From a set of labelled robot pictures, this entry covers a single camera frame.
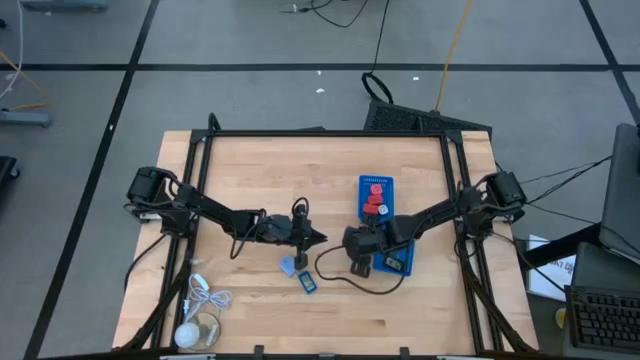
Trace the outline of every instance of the small blue object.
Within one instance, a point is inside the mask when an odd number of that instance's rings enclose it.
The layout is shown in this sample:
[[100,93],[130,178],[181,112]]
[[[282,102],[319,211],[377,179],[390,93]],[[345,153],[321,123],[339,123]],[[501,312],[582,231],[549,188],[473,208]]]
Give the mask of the small blue object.
[[[386,215],[378,215],[378,223],[389,221],[395,215],[393,178],[389,176],[360,175],[358,183],[358,217],[360,218],[361,222],[366,222],[364,219],[365,214],[363,211],[363,207],[364,204],[369,201],[369,195],[371,195],[371,185],[373,184],[382,185],[382,198],[384,200],[383,204],[386,205],[389,209],[389,212]],[[393,252],[389,256],[391,259],[395,259],[397,260],[397,262],[404,264],[405,276],[411,276],[411,269],[413,268],[414,246],[415,243],[412,243],[407,249]],[[407,251],[409,251],[409,261],[406,261]],[[385,263],[385,260],[386,257],[382,254],[374,254],[373,268],[378,271],[402,275],[402,271],[393,269],[391,266]]]
[[287,255],[280,259],[280,269],[287,274],[288,277],[292,277],[296,273],[295,262],[293,256]]
[[298,280],[300,280],[300,284],[302,284],[302,287],[304,288],[304,291],[306,291],[307,294],[311,294],[312,292],[316,291],[316,289],[318,288],[316,286],[316,283],[311,278],[311,274],[309,274],[308,271],[305,271],[300,275],[298,275]]

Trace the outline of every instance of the white earbuds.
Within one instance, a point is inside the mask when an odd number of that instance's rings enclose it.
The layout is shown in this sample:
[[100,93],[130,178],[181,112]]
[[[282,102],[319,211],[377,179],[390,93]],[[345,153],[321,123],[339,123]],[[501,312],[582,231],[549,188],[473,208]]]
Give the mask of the white earbuds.
[[174,339],[179,347],[188,349],[195,345],[198,339],[200,339],[200,328],[194,323],[184,323],[176,329]]

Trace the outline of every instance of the black metal frame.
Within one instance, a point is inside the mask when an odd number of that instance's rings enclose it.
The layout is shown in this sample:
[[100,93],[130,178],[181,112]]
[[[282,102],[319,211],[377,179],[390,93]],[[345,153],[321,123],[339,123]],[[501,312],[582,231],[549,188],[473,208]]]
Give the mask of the black metal frame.
[[[456,145],[456,153],[458,157],[458,162],[460,163],[460,170],[462,175],[462,180],[466,184],[470,183],[469,178],[469,170],[467,167],[466,156],[464,153],[464,146],[462,143],[462,136],[460,131],[422,131],[422,132],[376,132],[376,131],[317,131],[317,130],[220,130],[219,127],[214,129],[200,129],[200,130],[192,130],[191,139],[189,144],[189,151],[187,154],[187,162],[185,166],[185,175],[184,179],[189,180],[192,174],[192,168],[195,162],[195,154],[196,147],[199,142],[204,139],[204,152],[202,156],[202,163],[200,168],[200,177],[198,179],[198,190],[204,191],[205,183],[206,183],[206,174],[209,166],[209,161],[211,157],[212,144],[214,137],[429,137],[429,138],[438,138],[440,140],[441,149],[442,149],[442,160],[445,169],[445,175],[447,178],[447,188],[449,193],[449,198],[453,199],[456,188],[455,188],[455,176],[453,174],[453,166],[451,163],[451,156],[449,152],[449,140],[452,140]],[[193,233],[191,236],[187,238],[187,254],[193,255],[193,249],[195,249],[195,241],[196,241],[197,233]],[[478,268],[480,270],[480,276],[483,284],[487,286],[487,290],[491,297],[493,298],[493,293],[491,290],[491,282],[490,276],[488,272],[488,267],[486,263],[486,257],[484,254],[484,249],[481,243],[475,244],[478,246]],[[174,241],[172,239],[172,244],[170,247],[170,252],[167,256],[167,267],[165,268],[165,279],[163,279],[163,289],[162,294],[166,293],[170,285],[170,281],[166,279],[170,279],[173,274],[173,265],[176,263],[176,258],[178,255],[177,252],[177,239]],[[461,255],[466,256],[467,249],[466,247],[462,247]],[[181,290],[179,299],[184,298],[186,294],[186,285]],[[471,326],[471,333],[473,336],[474,349],[476,353],[480,353],[482,350],[485,350],[484,343],[482,340],[482,331],[480,328],[480,319],[478,315],[478,309],[476,304],[476,298],[473,293],[473,290],[465,283],[465,295],[467,300],[467,307],[469,312],[469,320]],[[181,304],[178,302],[175,311],[176,316],[174,317],[173,331],[177,329],[180,323],[182,323],[182,311]],[[504,348],[502,346],[502,336],[500,334],[500,330],[497,328],[493,319],[489,318],[489,324],[491,327],[491,336],[494,344],[494,350],[502,351]],[[155,329],[152,342],[152,347],[157,347],[159,345],[159,339],[162,334],[161,329],[162,322]],[[171,346],[173,348],[176,347],[175,342],[172,339]]]

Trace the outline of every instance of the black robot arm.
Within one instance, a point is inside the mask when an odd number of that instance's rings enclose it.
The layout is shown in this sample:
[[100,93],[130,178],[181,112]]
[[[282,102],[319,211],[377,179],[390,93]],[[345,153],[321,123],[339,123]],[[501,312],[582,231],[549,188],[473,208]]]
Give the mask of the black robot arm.
[[[342,244],[351,260],[361,264],[352,269],[361,268],[368,255],[404,249],[423,232],[458,217],[462,218],[469,235],[487,234],[493,229],[492,220],[497,216],[512,216],[514,221],[520,218],[525,203],[526,196],[513,173],[499,172],[485,176],[476,185],[462,187],[454,199],[444,200],[417,214],[397,215],[380,224],[372,221],[359,228],[347,227]],[[354,273],[362,275],[368,271]]]
[[267,216],[264,209],[232,210],[181,183],[171,171],[156,167],[138,169],[127,198],[130,202],[125,209],[137,219],[144,214],[158,214],[162,218],[162,233],[186,236],[191,221],[198,215],[219,224],[234,240],[293,246],[297,250],[298,270],[307,266],[305,251],[327,241],[325,235],[311,227],[306,198],[294,203],[292,218]]

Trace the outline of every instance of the black cable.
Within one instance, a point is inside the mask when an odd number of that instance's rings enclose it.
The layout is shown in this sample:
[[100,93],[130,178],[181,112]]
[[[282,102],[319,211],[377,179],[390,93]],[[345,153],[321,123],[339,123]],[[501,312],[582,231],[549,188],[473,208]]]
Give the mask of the black cable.
[[387,3],[384,6],[384,12],[382,14],[382,24],[380,25],[380,34],[378,35],[378,44],[376,46],[376,56],[373,60],[373,66],[371,67],[371,71],[362,73],[360,80],[362,81],[362,85],[364,86],[364,89],[367,91],[367,93],[372,99],[384,102],[384,100],[380,99],[380,97],[371,89],[371,86],[369,86],[367,79],[373,80],[373,82],[375,82],[376,85],[378,85],[380,90],[382,90],[384,95],[387,97],[386,102],[389,104],[393,104],[393,95],[391,94],[391,90],[389,90],[387,85],[385,85],[385,83],[382,80],[380,80],[380,78],[373,75],[373,72],[376,70],[376,67],[378,65],[378,54],[380,53],[380,43],[382,42],[382,33],[384,32],[384,24],[387,19],[387,10],[389,9],[389,1],[390,0],[387,0]]
[[384,12],[382,13],[382,24],[380,24],[380,34],[378,34],[378,45],[376,46],[376,56],[373,58],[373,67],[371,68],[370,74],[373,74],[376,71],[376,66],[378,65],[378,54],[380,53],[380,43],[382,42],[382,33],[384,32],[384,23],[387,19],[387,10],[389,9],[389,0],[384,5]]
[[236,242],[237,242],[238,240],[236,239],[236,235],[235,235],[235,234],[237,234],[237,233],[236,233],[236,227],[235,227],[235,225],[233,226],[233,233],[234,233],[234,236],[233,236],[233,243],[231,244],[231,252],[229,252],[229,258],[230,258],[231,260],[234,260],[235,258],[237,258],[237,257],[238,257],[238,255],[240,255],[240,251],[242,251],[242,248],[244,247],[244,243],[247,241],[247,238],[249,237],[249,234],[251,234],[251,231],[253,231],[253,229],[255,229],[259,224],[260,224],[260,222],[256,221],[256,223],[255,223],[255,224],[253,224],[253,225],[249,228],[249,230],[247,231],[247,233],[246,233],[246,234],[244,234],[244,236],[243,236],[243,237],[242,237],[242,239],[240,240],[240,246],[238,247],[238,251],[237,251],[235,254],[233,253],[233,250],[235,250],[235,248],[236,248]]
[[148,213],[157,213],[157,212],[163,212],[163,213],[180,213],[180,212],[193,212],[194,214],[198,215],[198,211],[202,210],[201,208],[184,208],[184,209],[176,209],[176,208],[170,208],[170,209],[163,209],[163,208],[151,208],[151,207],[142,207],[140,205],[136,205],[136,204],[132,204],[132,203],[127,203],[124,204],[122,206],[123,209],[128,210],[129,207],[134,207],[135,210],[142,210],[144,212],[148,212]]
[[[343,276],[334,276],[334,277],[326,277],[324,275],[322,275],[322,273],[320,272],[320,269],[318,269],[318,261],[320,261],[320,258],[323,257],[325,254],[334,251],[334,250],[338,250],[344,248],[344,245],[340,245],[340,246],[334,246],[328,250],[325,250],[323,252],[321,252],[320,254],[318,254],[318,257],[316,257],[316,261],[314,263],[314,267],[316,269],[316,273],[318,274],[318,276],[322,279],[322,280],[326,280],[326,281],[336,281],[336,280],[341,280],[341,281],[346,281],[347,283],[353,285],[354,287],[356,287],[359,290],[362,290],[364,292],[366,292],[367,294],[371,294],[371,295],[387,295],[387,294],[391,294],[392,292],[396,291],[400,285],[402,285],[402,282],[404,281],[405,278],[405,273],[406,273],[406,269],[403,269],[402,271],[402,275],[400,276],[400,280],[398,280],[398,282],[389,290],[385,290],[385,291],[374,291],[374,290],[369,290],[365,287],[363,287],[362,285],[357,284],[355,281],[343,277]],[[405,264],[409,263],[409,248],[406,248],[406,253],[405,253]]]
[[[331,2],[333,2],[333,0],[327,1],[326,3],[324,3],[324,4],[320,5],[320,6],[316,6],[316,7],[306,6],[306,7],[301,7],[299,9],[298,9],[298,4],[297,3],[286,3],[286,4],[281,4],[280,6],[278,6],[278,11],[281,12],[281,13],[291,13],[291,14],[297,13],[297,12],[306,13],[309,10],[322,9],[323,7],[331,4]],[[282,7],[285,6],[285,5],[291,6],[293,8],[293,11],[283,11]]]
[[[527,205],[529,205],[529,206],[531,206],[531,207],[534,207],[534,208],[536,208],[536,209],[538,209],[538,210],[540,210],[540,211],[547,212],[547,213],[549,213],[549,214],[554,214],[554,215],[558,215],[558,216],[563,216],[563,217],[566,217],[566,218],[568,218],[568,219],[573,219],[573,220],[576,220],[576,221],[582,221],[582,222],[584,222],[584,223],[591,224],[591,225],[598,224],[598,223],[597,223],[597,222],[595,222],[595,221],[586,220],[586,219],[582,219],[582,218],[579,218],[579,217],[575,217],[575,216],[572,216],[572,215],[569,215],[569,214],[564,214],[564,213],[561,213],[561,212],[558,212],[558,211],[545,209],[545,208],[540,207],[540,206],[537,206],[537,205],[533,205],[533,204],[527,204]],[[603,229],[605,229],[605,230],[611,231],[611,233],[613,233],[615,236],[617,236],[620,240],[622,240],[622,242],[624,242],[625,244],[627,244],[627,246],[629,246],[633,251],[635,251],[638,255],[640,255],[640,250],[638,250],[638,248],[637,248],[637,247],[635,247],[633,244],[631,244],[629,241],[627,241],[627,239],[625,239],[625,238],[624,238],[624,236],[620,235],[620,233],[618,233],[617,231],[613,230],[613,229],[612,229],[612,228],[610,228],[610,227],[607,227],[607,226],[602,225],[602,223],[600,223],[600,227],[601,227],[601,228],[603,228]]]
[[129,266],[129,270],[127,270],[127,274],[124,277],[124,291],[127,291],[127,284],[129,283],[129,275],[131,275],[131,271],[133,271],[133,268],[136,266],[136,264],[140,261],[140,259],[142,259],[145,255],[147,255],[149,251],[153,250],[153,248],[155,248],[158,244],[160,244],[162,239],[164,239],[166,236],[167,234],[162,234],[162,236],[160,236],[158,240],[154,241],[153,244],[149,245],[148,248],[146,248],[142,253],[140,253],[140,255],[138,255],[138,257],[136,257],[133,260],[133,262]]
[[[296,199],[296,201],[293,202],[293,205],[291,205],[291,213],[292,214],[295,213],[295,208],[301,201],[303,201],[305,203],[305,206],[306,206],[305,213],[303,214],[303,218],[306,221],[307,217],[309,216],[309,210],[311,209],[311,205],[309,205],[309,199],[307,199],[306,197],[304,197],[304,196],[299,197],[298,199]],[[277,224],[272,224],[272,223],[268,223],[268,222],[265,222],[265,221],[261,221],[266,216],[267,216],[267,212],[264,209],[262,209],[262,215],[258,218],[258,220],[256,220],[256,223],[253,224],[249,228],[247,233],[244,234],[244,236],[240,240],[237,240],[238,235],[237,235],[237,231],[236,231],[236,226],[235,226],[235,224],[233,224],[233,220],[229,219],[231,221],[232,227],[233,227],[233,243],[231,244],[231,251],[229,252],[229,258],[231,260],[234,260],[235,258],[238,257],[238,255],[240,255],[240,251],[242,251],[242,248],[244,247],[244,243],[249,238],[249,234],[251,234],[251,232],[253,230],[255,230],[255,232],[257,232],[258,231],[258,229],[257,229],[258,225],[271,225],[271,226],[277,227],[277,228],[279,228],[281,230],[286,230],[286,231],[290,231],[291,230],[291,229],[285,229],[282,226],[279,226]],[[236,251],[235,254],[234,254],[234,250],[236,248],[237,241],[240,241],[240,246],[238,247],[238,251]]]
[[533,181],[537,181],[537,180],[540,180],[540,179],[546,179],[546,178],[562,175],[564,173],[568,173],[569,171],[578,170],[578,169],[583,168],[585,166],[595,165],[596,163],[599,163],[601,161],[607,161],[607,160],[610,160],[610,159],[611,159],[611,156],[608,156],[608,157],[606,157],[606,158],[604,158],[604,159],[602,159],[600,161],[592,161],[592,162],[589,162],[589,163],[586,163],[586,164],[582,164],[582,165],[579,165],[579,166],[574,166],[574,167],[566,169],[566,170],[558,171],[558,172],[555,172],[555,173],[552,173],[552,174],[549,174],[549,175],[538,176],[537,178],[521,181],[520,185],[524,185],[524,184],[527,184],[527,183],[530,183],[530,182],[533,182]]
[[[424,219],[422,219],[422,221],[420,221],[420,223],[418,223],[418,225],[417,225],[417,226],[415,227],[415,229],[413,230],[413,233],[411,234],[411,237],[410,237],[410,239],[411,239],[411,240],[409,240],[409,246],[407,246],[407,247],[405,248],[405,251],[406,251],[406,253],[405,253],[405,259],[404,259],[404,263],[405,263],[405,264],[408,264],[408,263],[409,263],[410,247],[411,247],[412,245],[414,245],[414,243],[415,243],[414,237],[416,236],[416,234],[418,233],[418,230],[420,230],[420,228],[422,227],[422,225],[424,225],[424,223],[425,223],[425,222],[427,222],[427,220],[433,220],[433,219],[431,218],[431,216],[426,216]],[[396,291],[396,290],[400,287],[400,285],[402,285],[402,282],[404,281],[404,278],[405,278],[405,276],[406,276],[406,269],[403,269],[403,271],[402,271],[402,275],[400,276],[400,280],[398,280],[398,283],[397,283],[397,284],[395,284],[391,289],[389,289],[389,290],[385,290],[385,291],[373,291],[373,290],[369,290],[369,289],[367,289],[367,288],[365,288],[365,287],[363,287],[363,286],[361,286],[361,285],[358,285],[358,284],[357,284],[357,283],[355,283],[353,280],[348,279],[348,278],[345,278],[345,277],[342,277],[342,276],[336,276],[336,277],[332,277],[332,278],[328,278],[328,277],[323,276],[323,275],[320,273],[320,269],[318,269],[318,261],[320,260],[320,258],[321,258],[322,256],[324,256],[325,254],[327,254],[327,253],[331,252],[331,251],[334,251],[334,250],[337,250],[337,249],[340,249],[340,248],[343,248],[343,247],[344,247],[344,245],[340,245],[340,246],[332,247],[332,248],[330,248],[330,249],[328,249],[328,250],[325,250],[325,251],[321,252],[321,253],[318,255],[318,257],[316,257],[316,261],[315,261],[315,263],[314,263],[314,267],[315,267],[315,269],[316,269],[316,273],[318,273],[318,276],[319,276],[322,280],[327,280],[327,281],[342,280],[342,281],[346,281],[347,283],[349,283],[349,284],[351,284],[351,285],[355,286],[356,288],[358,288],[358,289],[360,289],[360,290],[362,290],[362,291],[366,292],[367,294],[372,294],[372,295],[387,295],[387,294],[390,294],[390,293],[392,293],[392,292]]]
[[471,254],[468,254],[467,256],[462,256],[462,254],[460,254],[460,245],[464,244],[466,246],[465,242],[464,241],[457,241],[457,240],[453,242],[453,252],[456,254],[458,259],[463,260],[463,261],[464,260],[469,260],[478,252],[477,238],[473,238],[471,240],[473,240],[474,248],[473,248],[473,251],[471,252]]
[[491,232],[493,235],[496,235],[498,237],[501,237],[505,240],[507,240],[508,242],[510,242],[515,248],[516,248],[516,253],[518,253],[518,257],[520,257],[520,259],[522,260],[522,262],[524,262],[525,264],[527,264],[527,266],[529,266],[532,270],[535,270],[538,274],[540,274],[540,276],[542,276],[543,278],[545,278],[549,283],[551,283],[551,285],[555,286],[558,290],[562,291],[562,293],[565,293],[564,289],[562,288],[562,286],[558,285],[558,283],[556,283],[555,281],[551,280],[550,277],[548,277],[545,273],[543,273],[542,271],[540,271],[537,267],[533,266],[529,260],[527,260],[527,258],[524,257],[524,254],[522,253],[522,251],[520,250],[520,248],[518,248],[518,246],[516,245],[516,243],[512,240],[509,239],[508,237],[502,235],[502,234],[498,234],[497,232]]
[[364,10],[364,7],[367,6],[367,3],[369,2],[369,0],[364,0],[364,3],[362,4],[362,7],[360,8],[360,10],[358,10],[358,13],[356,14],[356,16],[354,16],[353,19],[348,24],[343,25],[343,24],[338,24],[337,22],[334,22],[332,20],[327,19],[324,15],[320,14],[320,12],[318,11],[318,9],[321,9],[321,8],[331,4],[333,2],[333,0],[327,0],[326,3],[324,3],[323,5],[320,5],[320,6],[316,6],[315,5],[315,1],[316,0],[311,0],[311,7],[309,8],[309,10],[312,10],[322,20],[328,22],[329,24],[331,24],[333,26],[337,26],[339,28],[343,28],[343,29],[346,29],[346,28],[350,27],[351,25],[353,25],[354,22],[356,22],[356,20],[358,19],[358,17],[362,13],[362,10]]
[[536,201],[539,201],[541,199],[544,199],[545,197],[551,195],[552,193],[554,193],[555,191],[559,190],[560,188],[562,188],[563,186],[567,185],[568,183],[570,183],[571,181],[577,179],[579,176],[581,176],[582,174],[586,173],[587,171],[593,169],[594,167],[602,164],[603,162],[607,161],[611,159],[611,156],[607,156],[606,158],[600,160],[600,161],[596,161],[595,163],[591,164],[589,167],[587,167],[586,169],[580,170],[578,172],[576,172],[575,174],[571,175],[569,178],[567,178],[566,180],[562,181],[559,184],[556,184],[554,186],[552,186],[551,188],[549,188],[547,191],[543,192],[541,195],[539,195],[538,197],[536,197],[533,200],[530,200],[529,202],[527,202],[527,204],[532,204]]

